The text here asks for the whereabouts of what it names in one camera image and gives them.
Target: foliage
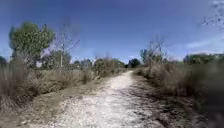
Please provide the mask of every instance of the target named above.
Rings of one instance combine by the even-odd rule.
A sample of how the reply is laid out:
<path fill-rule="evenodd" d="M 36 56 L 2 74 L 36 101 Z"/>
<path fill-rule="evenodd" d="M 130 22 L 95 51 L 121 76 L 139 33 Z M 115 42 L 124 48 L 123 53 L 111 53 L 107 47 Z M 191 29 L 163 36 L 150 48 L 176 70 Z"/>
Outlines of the foliage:
<path fill-rule="evenodd" d="M 138 65 L 140 65 L 140 61 L 137 58 L 134 58 L 132 60 L 129 60 L 128 65 L 130 68 L 136 68 Z"/>
<path fill-rule="evenodd" d="M 0 109 L 16 107 L 38 94 L 36 85 L 24 63 L 14 60 L 0 69 Z"/>
<path fill-rule="evenodd" d="M 63 56 L 63 66 L 67 68 L 70 64 L 71 56 L 68 53 L 62 51 L 51 51 L 42 57 L 43 69 L 57 69 L 61 66 L 61 55 Z"/>
<path fill-rule="evenodd" d="M 213 60 L 215 60 L 215 56 L 211 54 L 191 54 L 187 55 L 183 61 L 187 64 L 207 64 Z"/>
<path fill-rule="evenodd" d="M 23 57 L 29 66 L 34 67 L 44 49 L 53 41 L 54 33 L 47 25 L 39 28 L 34 23 L 25 22 L 19 28 L 12 27 L 9 38 L 12 57 Z"/>
<path fill-rule="evenodd" d="M 4 57 L 0 56 L 0 67 L 6 66 L 6 65 L 7 65 L 7 60 Z"/>
<path fill-rule="evenodd" d="M 84 59 L 80 61 L 80 69 L 81 70 L 91 70 L 92 69 L 92 62 L 90 59 Z"/>
<path fill-rule="evenodd" d="M 118 59 L 100 58 L 95 61 L 93 69 L 96 75 L 104 77 L 122 71 L 124 63 Z"/>

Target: bush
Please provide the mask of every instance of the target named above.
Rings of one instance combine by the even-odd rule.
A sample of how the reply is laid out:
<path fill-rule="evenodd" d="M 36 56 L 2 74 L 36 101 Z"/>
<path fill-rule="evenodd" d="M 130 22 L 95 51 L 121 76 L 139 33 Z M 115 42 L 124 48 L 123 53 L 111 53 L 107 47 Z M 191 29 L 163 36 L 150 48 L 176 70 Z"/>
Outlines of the bush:
<path fill-rule="evenodd" d="M 30 71 L 21 61 L 0 68 L 0 108 L 23 105 L 38 94 Z"/>
<path fill-rule="evenodd" d="M 203 95 L 204 68 L 184 64 L 156 64 L 140 69 L 137 74 L 148 78 L 164 94 L 176 96 Z"/>
<path fill-rule="evenodd" d="M 117 59 L 100 58 L 95 61 L 93 69 L 96 75 L 105 77 L 124 71 L 124 63 Z"/>

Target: dirt path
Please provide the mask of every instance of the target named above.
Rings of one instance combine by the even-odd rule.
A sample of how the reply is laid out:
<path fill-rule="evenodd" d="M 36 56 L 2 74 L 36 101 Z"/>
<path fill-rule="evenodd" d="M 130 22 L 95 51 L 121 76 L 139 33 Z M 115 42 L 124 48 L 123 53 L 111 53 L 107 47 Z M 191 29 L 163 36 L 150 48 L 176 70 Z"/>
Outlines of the dirt path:
<path fill-rule="evenodd" d="M 0 128 L 203 127 L 190 99 L 158 95 L 144 78 L 133 77 L 132 71 L 37 97 L 19 118 L 1 116 Z"/>
<path fill-rule="evenodd" d="M 94 95 L 72 98 L 61 103 L 65 111 L 46 125 L 32 124 L 32 128 L 140 128 L 139 115 L 132 108 L 133 100 L 125 93 L 134 84 L 131 71 L 111 78 Z M 151 127 L 162 127 L 158 122 Z"/>

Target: gravel path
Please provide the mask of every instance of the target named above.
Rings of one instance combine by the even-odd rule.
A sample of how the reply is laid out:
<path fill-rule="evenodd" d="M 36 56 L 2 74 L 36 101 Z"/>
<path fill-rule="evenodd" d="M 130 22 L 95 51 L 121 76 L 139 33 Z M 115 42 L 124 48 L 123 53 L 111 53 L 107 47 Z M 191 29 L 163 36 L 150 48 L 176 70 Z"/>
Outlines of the gravel path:
<path fill-rule="evenodd" d="M 124 92 L 134 83 L 131 71 L 109 79 L 94 95 L 72 98 L 62 102 L 64 113 L 45 126 L 32 128 L 140 128 L 138 115 L 131 109 L 130 97 Z"/>

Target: blue sky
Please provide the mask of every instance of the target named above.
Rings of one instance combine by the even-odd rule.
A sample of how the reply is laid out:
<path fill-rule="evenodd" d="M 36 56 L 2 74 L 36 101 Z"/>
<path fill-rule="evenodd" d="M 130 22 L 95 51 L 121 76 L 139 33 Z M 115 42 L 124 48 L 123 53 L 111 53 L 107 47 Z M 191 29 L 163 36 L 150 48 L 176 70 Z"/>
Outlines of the blue sky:
<path fill-rule="evenodd" d="M 66 17 L 80 28 L 73 60 L 109 54 L 127 62 L 156 35 L 170 44 L 173 58 L 223 52 L 219 27 L 199 25 L 213 13 L 211 5 L 212 0 L 0 0 L 0 55 L 11 55 L 12 26 L 31 21 L 57 29 Z"/>

